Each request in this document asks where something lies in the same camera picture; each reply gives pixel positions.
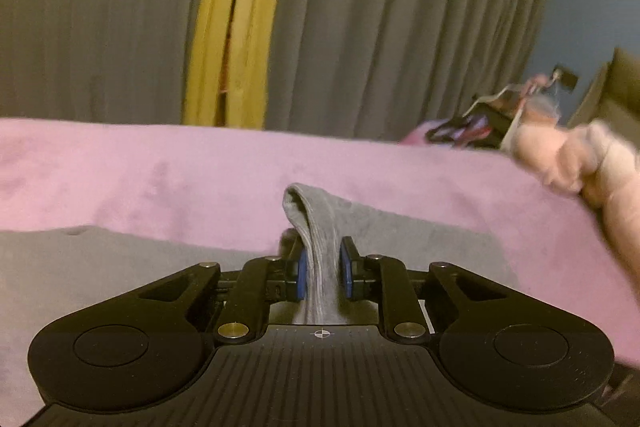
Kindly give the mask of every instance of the gray cloth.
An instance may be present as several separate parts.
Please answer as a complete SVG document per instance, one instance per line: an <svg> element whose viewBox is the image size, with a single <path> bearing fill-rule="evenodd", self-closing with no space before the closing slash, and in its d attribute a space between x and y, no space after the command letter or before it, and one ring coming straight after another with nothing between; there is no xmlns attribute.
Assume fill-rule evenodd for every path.
<svg viewBox="0 0 640 427"><path fill-rule="evenodd" d="M200 0L0 0L0 115L180 123Z"/></svg>
<svg viewBox="0 0 640 427"><path fill-rule="evenodd" d="M278 0L266 127L395 140L452 116L520 80L543 1Z"/></svg>
<svg viewBox="0 0 640 427"><path fill-rule="evenodd" d="M339 296L338 243L354 237L363 255L398 257L411 269L431 261L459 264L516 286L497 241L293 185L284 208L308 249L308 296L302 305L272 307L276 323L375 323L370 303ZM0 232L0 425L25 422L42 406L26 365L31 339L51 321L202 261L240 269L257 253L176 245L96 227Z"/></svg>

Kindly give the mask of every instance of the white crosshair symbol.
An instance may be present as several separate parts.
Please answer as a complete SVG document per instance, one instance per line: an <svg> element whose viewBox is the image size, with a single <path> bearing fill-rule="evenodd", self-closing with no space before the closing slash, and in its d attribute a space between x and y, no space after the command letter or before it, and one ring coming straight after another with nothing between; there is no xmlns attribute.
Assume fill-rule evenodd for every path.
<svg viewBox="0 0 640 427"><path fill-rule="evenodd" d="M331 336L333 333L329 333L329 331L327 330L318 330L316 332L313 333L316 337L318 337L319 339L325 339L328 336Z"/></svg>

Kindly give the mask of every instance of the yellow curtain panel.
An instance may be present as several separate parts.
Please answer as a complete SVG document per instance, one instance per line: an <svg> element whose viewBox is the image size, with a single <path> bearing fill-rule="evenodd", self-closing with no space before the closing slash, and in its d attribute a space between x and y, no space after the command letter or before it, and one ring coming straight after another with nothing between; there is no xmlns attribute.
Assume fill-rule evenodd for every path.
<svg viewBox="0 0 640 427"><path fill-rule="evenodd" d="M277 0L200 0L191 47L183 123L261 128ZM226 85L222 85L226 72ZM226 107L219 106L226 90Z"/></svg>

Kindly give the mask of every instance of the beige plush toy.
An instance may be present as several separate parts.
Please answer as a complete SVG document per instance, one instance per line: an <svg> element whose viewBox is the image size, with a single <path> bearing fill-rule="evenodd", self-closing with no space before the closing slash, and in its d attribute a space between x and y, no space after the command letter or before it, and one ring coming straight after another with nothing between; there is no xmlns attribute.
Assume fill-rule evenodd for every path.
<svg viewBox="0 0 640 427"><path fill-rule="evenodd" d="M572 130L523 124L514 156L538 172L545 184L582 191L593 208L602 208L605 232L640 295L640 162L638 152L593 121Z"/></svg>

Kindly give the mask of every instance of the pink bedsheet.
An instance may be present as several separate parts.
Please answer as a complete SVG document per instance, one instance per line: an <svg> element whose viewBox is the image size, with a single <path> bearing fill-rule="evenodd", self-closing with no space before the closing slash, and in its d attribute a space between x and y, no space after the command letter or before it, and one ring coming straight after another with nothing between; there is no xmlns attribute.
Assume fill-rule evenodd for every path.
<svg viewBox="0 0 640 427"><path fill-rule="evenodd" d="M94 224L258 252L292 182L495 234L530 295L601 327L640 363L640 309L579 199L496 153L183 126L0 120L0 229Z"/></svg>

